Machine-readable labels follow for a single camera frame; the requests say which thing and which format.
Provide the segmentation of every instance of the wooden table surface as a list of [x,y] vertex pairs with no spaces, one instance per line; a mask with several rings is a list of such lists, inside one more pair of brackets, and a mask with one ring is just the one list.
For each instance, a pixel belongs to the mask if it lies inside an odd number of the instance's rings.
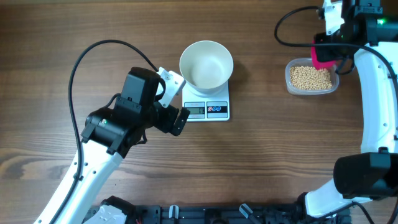
[[[67,100],[80,53],[103,39],[129,42],[157,67],[179,72],[183,50],[199,40],[234,58],[231,120],[188,123],[181,136],[152,128],[133,147],[95,203],[111,195],[136,205],[293,202],[330,180],[337,158],[357,154],[363,132],[358,74],[322,96],[287,92],[285,66],[310,49],[279,45],[276,22],[316,0],[136,1],[0,6],[0,223],[32,223],[76,151]],[[284,40],[309,42],[324,30],[314,12],[297,14]],[[87,115],[121,91],[131,67],[149,68],[131,49],[92,50],[75,78],[79,130]],[[173,105],[181,107],[181,97]],[[393,200],[366,205],[385,223]],[[353,210],[356,223],[365,217]]]

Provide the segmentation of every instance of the plastic container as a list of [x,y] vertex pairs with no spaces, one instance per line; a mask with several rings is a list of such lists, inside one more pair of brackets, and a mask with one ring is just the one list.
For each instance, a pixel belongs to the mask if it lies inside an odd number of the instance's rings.
[[329,68],[330,73],[330,81],[331,81],[331,88],[326,90],[301,90],[293,86],[292,81],[290,80],[290,68],[292,67],[299,67],[299,66],[309,66],[313,67],[312,59],[311,58],[298,58],[291,61],[287,64],[285,69],[285,77],[286,77],[286,85],[287,91],[293,95],[320,95],[320,94],[327,94],[335,91],[339,84],[339,78],[336,74],[336,65]]

